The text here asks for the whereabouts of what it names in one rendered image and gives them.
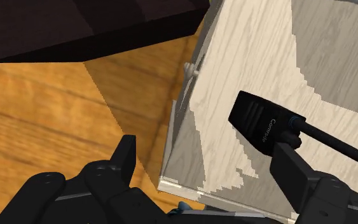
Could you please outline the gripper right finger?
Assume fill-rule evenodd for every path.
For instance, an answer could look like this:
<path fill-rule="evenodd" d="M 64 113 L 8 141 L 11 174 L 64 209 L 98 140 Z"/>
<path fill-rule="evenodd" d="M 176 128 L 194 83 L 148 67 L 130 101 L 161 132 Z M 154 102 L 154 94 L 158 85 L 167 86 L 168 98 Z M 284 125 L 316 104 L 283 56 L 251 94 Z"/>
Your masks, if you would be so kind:
<path fill-rule="evenodd" d="M 313 170 L 288 144 L 275 144 L 270 173 L 299 214 L 295 224 L 358 224 L 358 193 Z"/>

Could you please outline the pale wooden chest of drawers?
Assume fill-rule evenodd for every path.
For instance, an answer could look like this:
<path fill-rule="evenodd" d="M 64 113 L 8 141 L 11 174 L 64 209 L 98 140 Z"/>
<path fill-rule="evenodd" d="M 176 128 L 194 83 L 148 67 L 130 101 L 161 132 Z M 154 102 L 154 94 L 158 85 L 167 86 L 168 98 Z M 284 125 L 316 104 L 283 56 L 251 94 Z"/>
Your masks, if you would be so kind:
<path fill-rule="evenodd" d="M 355 0 L 212 0 L 172 105 L 159 190 L 294 224 L 270 158 L 228 121 L 241 90 L 358 149 Z"/>

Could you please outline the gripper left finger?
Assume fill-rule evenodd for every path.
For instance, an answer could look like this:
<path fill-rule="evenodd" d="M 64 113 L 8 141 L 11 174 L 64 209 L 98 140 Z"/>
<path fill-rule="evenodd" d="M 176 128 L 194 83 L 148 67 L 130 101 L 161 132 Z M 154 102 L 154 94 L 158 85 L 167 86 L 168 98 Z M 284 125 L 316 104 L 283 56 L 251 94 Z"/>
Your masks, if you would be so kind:
<path fill-rule="evenodd" d="M 140 188 L 129 186 L 135 165 L 136 138 L 124 135 L 110 160 L 90 162 L 74 178 L 30 177 L 0 213 L 0 224 L 170 224 Z"/>

